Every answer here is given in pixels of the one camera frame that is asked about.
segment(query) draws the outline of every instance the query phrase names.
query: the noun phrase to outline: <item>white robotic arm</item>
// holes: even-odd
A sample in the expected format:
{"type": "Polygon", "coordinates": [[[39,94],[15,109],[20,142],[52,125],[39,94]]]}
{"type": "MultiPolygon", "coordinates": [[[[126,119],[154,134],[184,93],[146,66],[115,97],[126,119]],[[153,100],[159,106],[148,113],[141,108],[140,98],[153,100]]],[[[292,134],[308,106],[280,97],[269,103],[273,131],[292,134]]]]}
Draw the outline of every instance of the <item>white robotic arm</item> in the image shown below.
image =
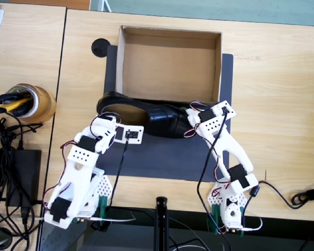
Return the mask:
{"type": "Polygon", "coordinates": [[[221,129],[212,155],[218,162],[223,174],[222,179],[216,180],[208,201],[213,206],[220,207],[220,216],[226,229],[242,230],[242,210],[246,204],[243,192],[258,185],[256,177],[251,174],[253,165],[240,144],[229,134],[223,120],[231,119],[236,115],[228,102],[224,101],[206,109],[187,109],[188,120],[196,133],[204,138],[208,147],[211,147],[221,129]],[[226,169],[223,163],[223,152],[232,154],[239,165],[226,169]]]}
{"type": "Polygon", "coordinates": [[[95,167],[99,153],[104,154],[113,142],[142,142],[144,127],[118,124],[112,116],[97,116],[92,122],[74,138],[63,174],[46,205],[44,220],[64,229],[75,217],[92,217],[100,196],[110,198],[109,179],[95,167]]]}

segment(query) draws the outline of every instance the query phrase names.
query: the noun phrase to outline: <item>gray mat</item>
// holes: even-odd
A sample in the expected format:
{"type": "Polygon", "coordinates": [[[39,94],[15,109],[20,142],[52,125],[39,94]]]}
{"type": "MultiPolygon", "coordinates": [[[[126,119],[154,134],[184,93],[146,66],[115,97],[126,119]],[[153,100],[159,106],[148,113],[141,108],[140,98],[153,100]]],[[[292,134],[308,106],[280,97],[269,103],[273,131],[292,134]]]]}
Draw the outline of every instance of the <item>gray mat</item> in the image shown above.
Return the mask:
{"type": "MultiPolygon", "coordinates": [[[[115,90],[116,50],[115,46],[111,46],[108,50],[105,92],[115,90]]],[[[230,104],[232,72],[233,55],[224,54],[220,101],[227,100],[230,104]]],[[[230,120],[226,124],[230,131],[230,120]]],[[[107,175],[116,175],[123,150],[123,144],[113,144],[104,155],[100,155],[97,167],[105,170],[107,175]]],[[[128,146],[121,175],[197,181],[203,171],[208,151],[207,144],[199,136],[189,139],[166,139],[145,133],[142,144],[128,146]]],[[[223,154],[223,159],[228,168],[229,154],[227,152],[223,154]]],[[[212,172],[215,164],[211,156],[203,181],[215,180],[212,172]]]]}

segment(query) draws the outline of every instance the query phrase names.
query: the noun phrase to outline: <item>wooden desk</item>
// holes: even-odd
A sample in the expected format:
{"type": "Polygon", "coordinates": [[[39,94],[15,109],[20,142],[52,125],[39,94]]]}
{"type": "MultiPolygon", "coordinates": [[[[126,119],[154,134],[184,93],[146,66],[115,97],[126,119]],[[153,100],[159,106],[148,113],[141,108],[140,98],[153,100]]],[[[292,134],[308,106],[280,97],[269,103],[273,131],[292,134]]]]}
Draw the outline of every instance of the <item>wooden desk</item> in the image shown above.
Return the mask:
{"type": "MultiPolygon", "coordinates": [[[[0,4],[0,9],[5,10],[0,27],[0,94],[16,84],[28,83],[41,86],[55,95],[66,8],[0,4]]],[[[16,123],[9,119],[8,124],[16,123]]],[[[42,150],[39,200],[42,200],[44,190],[51,129],[52,119],[38,129],[37,133],[24,135],[25,149],[42,150]]],[[[39,216],[40,205],[35,206],[34,210],[36,216],[39,216]]],[[[36,241],[37,231],[31,236],[30,250],[35,250],[36,241]]],[[[25,246],[26,242],[23,241],[17,250],[24,250],[25,246]]]]}
{"type": "MultiPolygon", "coordinates": [[[[60,145],[89,125],[103,95],[106,58],[97,58],[91,44],[98,38],[117,44],[120,25],[223,32],[223,52],[234,55],[232,106],[238,115],[232,119],[232,135],[249,155],[255,175],[287,198],[314,188],[314,27],[82,10],[68,10],[66,19],[47,187],[63,170],[60,145]]],[[[196,185],[121,176],[114,205],[154,208],[156,197],[166,196],[171,210],[204,211],[196,185]]],[[[212,185],[203,183],[202,194],[212,185]]],[[[247,214],[314,220],[314,202],[291,210],[263,185],[247,214]]]]}

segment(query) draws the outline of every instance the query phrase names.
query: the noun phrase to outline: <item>cable bundle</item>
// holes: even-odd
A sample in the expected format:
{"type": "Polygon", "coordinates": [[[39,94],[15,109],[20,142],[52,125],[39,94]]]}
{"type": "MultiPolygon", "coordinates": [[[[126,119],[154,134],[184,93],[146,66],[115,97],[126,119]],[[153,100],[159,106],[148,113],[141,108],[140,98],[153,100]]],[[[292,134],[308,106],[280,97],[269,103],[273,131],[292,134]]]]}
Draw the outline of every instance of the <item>cable bundle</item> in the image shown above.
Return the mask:
{"type": "Polygon", "coordinates": [[[6,205],[5,205],[5,214],[6,216],[3,216],[2,213],[0,212],[0,223],[4,222],[6,223],[10,230],[11,233],[9,234],[11,237],[20,237],[20,239],[12,246],[11,250],[14,250],[15,247],[23,240],[27,241],[27,246],[25,250],[28,250],[29,245],[30,245],[30,240],[29,240],[29,235],[33,233],[41,224],[35,225],[35,213],[32,208],[32,203],[30,201],[30,198],[28,194],[23,190],[23,188],[19,185],[19,182],[16,180],[16,177],[12,175],[11,173],[11,166],[12,166],[12,160],[10,156],[11,150],[14,150],[12,147],[12,142],[14,139],[16,139],[18,136],[20,137],[19,143],[18,143],[18,148],[17,150],[23,150],[23,134],[27,132],[36,132],[37,128],[40,128],[42,124],[21,124],[20,120],[9,114],[6,113],[7,115],[13,117],[14,119],[17,120],[18,125],[14,125],[9,128],[5,128],[4,124],[6,119],[2,118],[0,120],[0,144],[2,147],[2,152],[3,155],[0,156],[0,170],[2,174],[2,178],[0,180],[0,204],[2,201],[6,200],[6,205]],[[17,206],[12,212],[9,211],[9,207],[7,206],[9,204],[9,196],[8,198],[4,199],[3,198],[3,193],[4,189],[7,185],[7,190],[10,191],[10,186],[15,186],[18,195],[19,195],[19,206],[17,206]],[[27,207],[21,207],[22,205],[22,200],[26,200],[29,204],[27,207]],[[21,230],[14,219],[12,218],[12,215],[18,210],[21,210],[21,217],[22,217],[22,223],[24,226],[24,229],[21,230]],[[30,225],[28,227],[28,219],[31,219],[30,225]]]}

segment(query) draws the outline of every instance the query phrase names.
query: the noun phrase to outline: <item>pen holder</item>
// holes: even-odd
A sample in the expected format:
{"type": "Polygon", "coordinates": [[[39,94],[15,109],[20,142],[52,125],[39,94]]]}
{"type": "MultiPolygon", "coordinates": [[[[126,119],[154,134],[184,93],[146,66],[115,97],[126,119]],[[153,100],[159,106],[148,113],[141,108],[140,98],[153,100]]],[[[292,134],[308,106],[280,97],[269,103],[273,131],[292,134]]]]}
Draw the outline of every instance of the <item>pen holder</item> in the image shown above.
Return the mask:
{"type": "Polygon", "coordinates": [[[20,116],[27,123],[44,123],[52,118],[56,112],[56,100],[54,96],[42,87],[29,84],[18,84],[12,87],[7,94],[29,92],[33,99],[32,108],[23,116],[20,116]]]}

